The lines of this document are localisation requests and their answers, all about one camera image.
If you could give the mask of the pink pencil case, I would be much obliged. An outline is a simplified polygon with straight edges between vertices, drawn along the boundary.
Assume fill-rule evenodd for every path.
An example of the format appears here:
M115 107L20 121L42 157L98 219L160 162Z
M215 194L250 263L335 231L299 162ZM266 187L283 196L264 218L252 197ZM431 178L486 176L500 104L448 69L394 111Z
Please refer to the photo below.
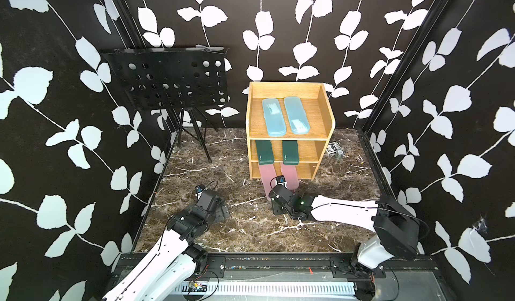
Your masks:
M259 171L265 190L265 197L268 201L271 201L269 196L270 192L272 191L271 181L277 176L274 164L259 165Z
M291 191L297 190L299 188L299 176L296 165L285 165L281 163L280 169L286 180L286 187Z

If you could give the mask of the dark green pencil case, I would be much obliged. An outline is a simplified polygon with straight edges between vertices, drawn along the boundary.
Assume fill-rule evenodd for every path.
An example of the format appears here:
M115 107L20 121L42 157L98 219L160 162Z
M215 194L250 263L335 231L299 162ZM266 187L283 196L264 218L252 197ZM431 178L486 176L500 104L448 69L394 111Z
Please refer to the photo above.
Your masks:
M290 166L299 164L299 146L297 141L282 140L282 162L284 165Z
M256 140L258 164L268 165L274 163L274 152L270 140Z

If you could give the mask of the light blue pencil case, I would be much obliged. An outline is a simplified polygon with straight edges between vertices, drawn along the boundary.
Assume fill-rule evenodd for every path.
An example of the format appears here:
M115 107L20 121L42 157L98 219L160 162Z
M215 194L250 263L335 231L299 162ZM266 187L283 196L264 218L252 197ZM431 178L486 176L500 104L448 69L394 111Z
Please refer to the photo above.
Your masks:
M282 108L277 98L265 98L262 101L266 130L270 137L282 137L286 134L286 124Z
M284 106L292 133L296 135L307 134L311 127L301 99L299 97L286 97Z

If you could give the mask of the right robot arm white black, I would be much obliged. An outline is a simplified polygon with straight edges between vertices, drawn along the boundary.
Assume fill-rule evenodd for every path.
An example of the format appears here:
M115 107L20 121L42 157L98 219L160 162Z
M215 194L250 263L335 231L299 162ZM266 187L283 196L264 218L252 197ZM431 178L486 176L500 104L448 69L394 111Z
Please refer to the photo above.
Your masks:
M351 261L354 268L374 270L392 258L411 260L419 255L422 220L391 196L376 201L331 199L317 194L298 194L272 181L268 198L275 215L287 214L296 221L334 222L373 232L358 246Z

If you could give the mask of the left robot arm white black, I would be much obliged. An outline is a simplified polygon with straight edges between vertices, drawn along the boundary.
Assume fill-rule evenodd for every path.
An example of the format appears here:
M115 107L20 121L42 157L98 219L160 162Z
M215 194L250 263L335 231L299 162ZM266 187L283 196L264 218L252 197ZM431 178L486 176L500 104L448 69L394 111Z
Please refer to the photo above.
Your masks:
M224 198L202 191L196 203L168 220L154 247L103 300L164 300L206 264L207 253L194 240L229 217Z

